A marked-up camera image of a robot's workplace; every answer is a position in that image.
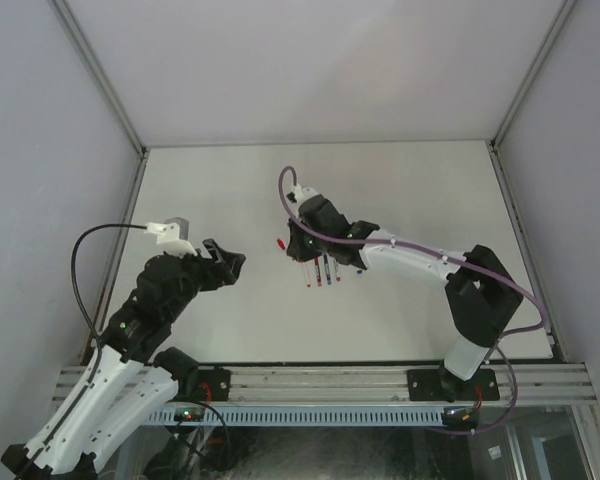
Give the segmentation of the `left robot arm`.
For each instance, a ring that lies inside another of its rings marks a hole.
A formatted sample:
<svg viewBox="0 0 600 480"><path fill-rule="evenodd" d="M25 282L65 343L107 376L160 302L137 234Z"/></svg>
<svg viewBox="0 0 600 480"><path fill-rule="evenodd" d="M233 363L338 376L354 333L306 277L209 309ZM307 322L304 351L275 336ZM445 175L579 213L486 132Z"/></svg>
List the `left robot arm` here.
<svg viewBox="0 0 600 480"><path fill-rule="evenodd" d="M159 407L194 399L197 362L159 346L200 293L234 285L245 255L214 240L150 258L110 318L82 376L44 427L12 444L2 464L17 479L95 479L122 443Z"/></svg>

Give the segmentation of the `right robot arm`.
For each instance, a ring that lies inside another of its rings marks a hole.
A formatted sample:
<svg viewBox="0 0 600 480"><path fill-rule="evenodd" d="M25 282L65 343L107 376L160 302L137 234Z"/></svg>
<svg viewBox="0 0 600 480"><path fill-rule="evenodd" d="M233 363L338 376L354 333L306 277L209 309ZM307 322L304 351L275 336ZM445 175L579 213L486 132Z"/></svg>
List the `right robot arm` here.
<svg viewBox="0 0 600 480"><path fill-rule="evenodd" d="M450 402L474 389L481 366L523 300L493 250L476 245L454 252L409 242L376 223L348 220L308 187L293 188L284 204L290 210L287 254L292 259L327 256L342 268L399 281L410 287L408 299L428 294L456 335L424 386Z"/></svg>

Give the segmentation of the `thin white red pen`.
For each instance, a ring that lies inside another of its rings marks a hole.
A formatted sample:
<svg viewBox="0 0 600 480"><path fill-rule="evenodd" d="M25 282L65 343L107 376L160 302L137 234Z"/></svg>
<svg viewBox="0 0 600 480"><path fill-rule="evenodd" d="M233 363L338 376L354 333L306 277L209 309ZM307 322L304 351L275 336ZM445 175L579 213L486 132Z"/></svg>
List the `thin white red pen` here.
<svg viewBox="0 0 600 480"><path fill-rule="evenodd" d="M305 278L305 285L307 288L311 288L312 281L311 281L311 277L310 277L308 262L302 263L302 268L303 268L303 273L304 273L304 278Z"/></svg>

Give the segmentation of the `pink white pen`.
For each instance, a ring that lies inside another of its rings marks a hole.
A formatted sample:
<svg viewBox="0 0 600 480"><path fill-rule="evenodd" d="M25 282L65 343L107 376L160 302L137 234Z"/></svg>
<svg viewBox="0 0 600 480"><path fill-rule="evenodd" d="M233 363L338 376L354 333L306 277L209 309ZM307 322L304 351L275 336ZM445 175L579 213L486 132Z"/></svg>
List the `pink white pen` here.
<svg viewBox="0 0 600 480"><path fill-rule="evenodd" d="M339 271L339 264L335 258L333 259L333 266L334 266L334 273L335 273L336 281L339 282L339 281L341 281L341 276L340 276L340 271Z"/></svg>

